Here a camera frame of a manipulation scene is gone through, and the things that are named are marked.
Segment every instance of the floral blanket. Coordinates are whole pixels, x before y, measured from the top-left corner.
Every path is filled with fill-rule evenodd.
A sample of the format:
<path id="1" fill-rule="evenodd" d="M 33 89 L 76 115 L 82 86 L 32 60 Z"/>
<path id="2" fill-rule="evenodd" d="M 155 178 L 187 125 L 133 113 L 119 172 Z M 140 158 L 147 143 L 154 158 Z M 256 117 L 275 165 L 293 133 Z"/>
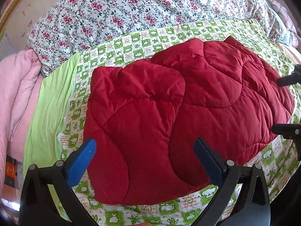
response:
<path id="1" fill-rule="evenodd" d="M 254 19 L 246 21 L 218 19 L 132 32 L 85 50 L 76 64 L 74 85 L 67 104 L 64 126 L 58 134 L 62 147 L 61 158 L 65 160 L 83 142 L 91 76 L 96 67 L 125 67 L 137 59 L 151 57 L 158 51 L 194 37 L 203 41 L 224 41 L 230 35 L 263 58 L 277 70 L 280 76 L 289 75 L 294 70 L 294 63 L 264 35 L 260 24 Z M 289 86 L 289 89 L 296 101 L 296 108 L 289 122 L 299 123 L 301 91 L 299 85 Z M 299 166 L 292 140 L 284 140 L 281 136 L 258 153 L 247 163 L 247 166 L 252 166 L 254 163 L 259 163 L 263 168 L 270 201 L 280 193 Z M 238 185 L 222 219 L 229 216 L 240 189 L 241 185 Z M 148 222 L 155 226 L 192 224 L 213 198 L 217 187 L 209 185 L 201 191 L 157 205 L 106 205 L 93 199 L 94 189 L 85 172 L 80 183 L 73 187 L 73 190 L 99 225 L 124 226 Z"/>
<path id="2" fill-rule="evenodd" d="M 255 18 L 273 41 L 279 23 L 265 0 L 61 0 L 34 24 L 28 47 L 47 76 L 71 55 L 125 33 L 208 19 Z"/>

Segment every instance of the orange object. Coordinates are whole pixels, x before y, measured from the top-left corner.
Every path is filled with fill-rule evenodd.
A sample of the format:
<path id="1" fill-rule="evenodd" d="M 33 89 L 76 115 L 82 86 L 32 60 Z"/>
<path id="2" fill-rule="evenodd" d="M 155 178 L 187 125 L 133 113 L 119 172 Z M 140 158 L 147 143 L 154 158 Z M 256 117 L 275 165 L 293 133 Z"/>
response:
<path id="1" fill-rule="evenodd" d="M 13 179 L 15 179 L 15 172 L 17 168 L 15 165 L 11 164 L 10 162 L 7 162 L 6 163 L 6 166 L 5 166 L 5 175 L 6 176 L 9 176 Z"/>

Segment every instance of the bed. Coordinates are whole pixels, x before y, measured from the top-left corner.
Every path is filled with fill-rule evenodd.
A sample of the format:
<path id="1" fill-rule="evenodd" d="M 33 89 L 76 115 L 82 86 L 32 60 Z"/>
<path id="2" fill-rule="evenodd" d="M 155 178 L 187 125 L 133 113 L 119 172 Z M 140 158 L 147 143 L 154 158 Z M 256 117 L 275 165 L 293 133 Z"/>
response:
<path id="1" fill-rule="evenodd" d="M 149 40 L 151 44 L 143 47 L 142 40 L 150 39 L 150 35 L 153 35 Z M 65 160 L 82 144 L 91 75 L 96 67 L 124 67 L 136 59 L 152 56 L 155 48 L 156 51 L 163 50 L 194 37 L 204 41 L 223 41 L 228 36 L 234 37 L 258 54 L 276 69 L 280 76 L 286 76 L 293 71 L 292 60 L 264 35 L 262 27 L 254 19 L 197 21 L 161 29 L 131 32 L 108 40 L 73 55 L 43 80 L 26 138 L 24 174 L 32 163 L 43 167 L 50 166 L 59 159 Z M 123 43 L 129 43 L 131 46 L 124 46 Z M 298 85 L 293 85 L 289 89 L 296 103 L 289 123 L 299 123 L 300 88 Z M 268 184 L 270 201 L 273 201 L 298 168 L 299 162 L 296 158 L 296 148 L 292 141 L 278 136 L 246 165 L 261 164 Z M 160 211 L 163 203 L 121 206 L 106 205 L 94 200 L 94 190 L 87 173 L 73 190 L 89 214 L 100 225 L 129 225 L 142 222 L 149 222 L 151 225 L 189 225 L 204 210 L 217 187 L 209 185 L 201 191 L 169 201 L 167 203 L 173 205 L 174 210 L 163 214 Z M 239 191 L 238 185 L 222 218 L 230 214 Z M 52 195 L 61 215 L 67 217 L 53 190 Z M 120 219 L 118 224 L 110 222 L 112 213 Z"/>
<path id="2" fill-rule="evenodd" d="M 287 33 L 266 0 L 61 0 L 28 34 L 45 76 L 71 55 L 125 33 L 208 19 L 258 20 L 272 42 Z"/>

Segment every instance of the pink blanket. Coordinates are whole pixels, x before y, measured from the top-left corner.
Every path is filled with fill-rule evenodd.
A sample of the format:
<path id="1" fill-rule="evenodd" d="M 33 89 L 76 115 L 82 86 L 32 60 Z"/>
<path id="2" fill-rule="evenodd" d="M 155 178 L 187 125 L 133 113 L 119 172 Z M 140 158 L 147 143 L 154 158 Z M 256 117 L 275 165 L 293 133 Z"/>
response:
<path id="1" fill-rule="evenodd" d="M 26 133 L 40 92 L 41 62 L 33 50 L 10 55 L 0 62 L 0 196 L 6 154 L 23 161 Z"/>

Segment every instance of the red blanket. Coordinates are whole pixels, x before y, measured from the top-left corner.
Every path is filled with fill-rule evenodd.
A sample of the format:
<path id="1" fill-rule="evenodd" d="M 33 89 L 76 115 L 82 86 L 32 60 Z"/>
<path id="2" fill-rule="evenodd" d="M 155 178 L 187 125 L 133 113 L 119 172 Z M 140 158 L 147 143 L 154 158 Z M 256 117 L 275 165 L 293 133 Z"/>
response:
<path id="1" fill-rule="evenodd" d="M 191 39 L 124 69 L 98 67 L 84 138 L 97 143 L 88 167 L 95 199 L 157 204 L 210 182 L 193 152 L 203 137 L 224 159 L 244 165 L 294 109 L 278 73 L 242 44 Z"/>

